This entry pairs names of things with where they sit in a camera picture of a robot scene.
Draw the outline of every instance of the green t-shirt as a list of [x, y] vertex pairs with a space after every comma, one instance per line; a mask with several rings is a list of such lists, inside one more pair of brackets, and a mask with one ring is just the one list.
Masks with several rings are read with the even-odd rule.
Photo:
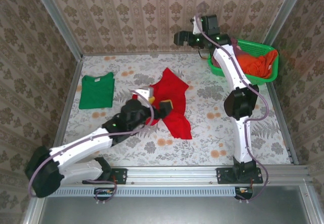
[[112, 72], [100, 77], [84, 76], [79, 109], [112, 107], [114, 84]]

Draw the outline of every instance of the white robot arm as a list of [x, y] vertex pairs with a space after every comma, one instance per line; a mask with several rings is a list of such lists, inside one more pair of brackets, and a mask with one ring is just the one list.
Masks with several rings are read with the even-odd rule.
[[234, 54], [231, 40], [227, 34], [220, 34], [217, 16], [203, 16], [192, 18], [193, 32], [180, 31], [174, 35], [174, 43], [178, 46], [187, 45], [198, 49], [208, 49], [219, 63], [229, 83], [230, 94], [224, 101], [226, 114], [231, 118], [234, 128], [234, 164], [229, 170], [225, 183], [248, 183], [251, 179], [262, 182], [260, 169], [252, 157], [250, 120], [254, 110], [257, 95], [257, 85], [251, 85], [243, 73]]
[[[226, 44], [222, 46], [226, 49], [234, 59], [235, 63], [237, 64], [239, 73], [243, 80], [250, 84], [251, 82], [247, 79], [245, 74], [243, 73], [236, 57], [234, 54], [233, 46]], [[246, 86], [242, 83], [242, 79], [238, 76], [238, 72], [234, 68], [234, 65], [231, 61], [229, 61], [228, 55], [220, 48], [215, 49], [214, 58], [221, 66], [224, 75], [229, 83], [230, 91], [235, 91], [236, 88], [244, 89]], [[245, 140], [245, 131], [244, 131], [244, 123], [248, 116], [242, 117], [239, 120], [231, 117], [233, 127], [234, 127], [234, 140], [235, 140], [235, 150], [234, 150], [234, 157], [238, 162], [250, 162], [252, 160], [251, 156], [249, 155], [246, 147], [246, 140]], [[251, 149], [251, 134], [250, 134], [250, 122], [247, 122], [248, 127], [248, 145]]]
[[138, 99], [131, 99], [121, 108], [119, 114], [100, 128], [74, 142], [51, 149], [41, 146], [36, 149], [25, 169], [39, 198], [52, 194], [61, 185], [87, 180], [107, 181], [111, 167], [102, 157], [89, 162], [80, 162], [87, 156], [108, 149], [136, 134], [147, 119], [163, 119], [172, 110], [170, 101], [160, 102], [159, 110], [148, 105], [153, 98], [153, 88], [147, 87], [134, 92]]

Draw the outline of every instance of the wall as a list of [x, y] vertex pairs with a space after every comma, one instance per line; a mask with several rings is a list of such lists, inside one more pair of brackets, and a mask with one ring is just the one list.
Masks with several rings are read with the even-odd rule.
[[206, 1], [222, 32], [262, 42], [284, 0], [55, 0], [86, 54], [188, 51], [173, 34], [192, 30], [189, 20]]
[[300, 163], [324, 204], [324, 0], [298, 0], [279, 32], [275, 88]]
[[24, 167], [54, 141], [75, 63], [40, 0], [0, 0], [0, 223], [23, 217]]

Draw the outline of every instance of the patterned mat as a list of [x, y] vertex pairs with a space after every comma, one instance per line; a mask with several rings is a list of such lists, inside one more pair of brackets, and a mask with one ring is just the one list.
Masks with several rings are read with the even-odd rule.
[[[233, 127], [223, 109], [229, 88], [225, 78], [211, 73], [206, 60], [200, 59], [197, 54], [159, 54], [84, 57], [83, 63], [64, 143], [100, 127], [131, 98], [129, 90], [158, 82], [163, 70], [168, 67], [189, 85], [185, 116], [191, 123], [193, 140], [174, 139], [160, 121], [148, 130], [102, 151], [101, 155], [112, 166], [232, 164]], [[113, 107], [78, 109], [82, 76], [102, 76], [110, 71], [115, 75]], [[251, 123], [254, 155], [264, 164], [289, 164], [266, 85], [260, 86], [260, 92], [269, 103], [270, 114], [264, 121]], [[258, 99], [253, 117], [264, 113], [265, 106]]]

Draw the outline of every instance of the green basket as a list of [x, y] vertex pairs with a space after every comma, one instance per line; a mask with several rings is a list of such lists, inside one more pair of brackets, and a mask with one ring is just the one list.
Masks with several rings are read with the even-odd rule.
[[[263, 45], [263, 44], [259, 44], [259, 43], [248, 42], [245, 40], [238, 40], [238, 44], [243, 51], [245, 51], [255, 57], [258, 57], [261, 55], [266, 55], [269, 51], [274, 50], [274, 48], [271, 46]], [[251, 83], [253, 85], [263, 85], [266, 82], [274, 81], [278, 75], [278, 61], [279, 61], [279, 56], [276, 57], [273, 65], [272, 65], [272, 74], [269, 78], [263, 79], [263, 78], [259, 78], [256, 76], [251, 76], [249, 74], [246, 74], [246, 77], [251, 81]], [[217, 76], [225, 77], [221, 68], [213, 66], [211, 57], [208, 59], [208, 64], [211, 67], [213, 74], [215, 74]]]

